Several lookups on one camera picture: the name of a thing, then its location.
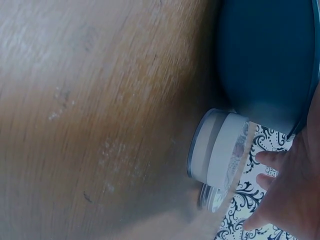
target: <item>jar lid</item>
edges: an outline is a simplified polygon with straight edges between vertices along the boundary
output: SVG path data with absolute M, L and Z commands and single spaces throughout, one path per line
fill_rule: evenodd
M 210 187 L 227 191 L 243 157 L 249 120 L 235 113 L 209 110 L 192 139 L 188 175 Z

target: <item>hand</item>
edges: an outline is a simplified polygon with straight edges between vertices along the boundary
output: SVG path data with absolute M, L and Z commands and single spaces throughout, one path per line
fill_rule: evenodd
M 267 192 L 243 224 L 247 231 L 266 224 L 299 240 L 320 240 L 320 85 L 309 109 L 307 125 L 287 152 L 260 152 L 255 159 L 279 171 L 276 178 L 259 174 Z

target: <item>white smudge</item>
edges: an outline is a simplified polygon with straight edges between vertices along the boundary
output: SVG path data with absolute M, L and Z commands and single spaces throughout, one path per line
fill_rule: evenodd
M 109 157 L 109 153 L 107 153 L 105 150 L 102 151 L 102 155 L 103 155 L 103 156 L 106 156 L 106 157 Z
M 109 191 L 110 193 L 113 193 L 113 192 L 115 191 L 115 187 L 112 186 L 110 183 L 108 183 L 106 186 L 107 186 L 108 191 Z
M 60 117 L 60 115 L 59 115 L 58 113 L 53 112 L 53 113 L 48 117 L 48 119 L 49 119 L 50 121 L 52 121 L 53 119 L 56 119 L 56 118 L 59 118 L 59 117 Z

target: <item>scratch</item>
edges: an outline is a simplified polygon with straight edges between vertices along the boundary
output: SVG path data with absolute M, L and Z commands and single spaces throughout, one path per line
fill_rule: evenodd
M 90 196 L 86 194 L 85 191 L 83 191 L 84 199 L 87 200 L 89 203 L 93 204 L 94 202 L 90 199 Z

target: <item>wooden table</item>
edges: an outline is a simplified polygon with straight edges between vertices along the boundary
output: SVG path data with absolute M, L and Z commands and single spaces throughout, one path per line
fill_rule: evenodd
M 186 158 L 229 107 L 217 6 L 0 0 L 0 239 L 212 239 Z

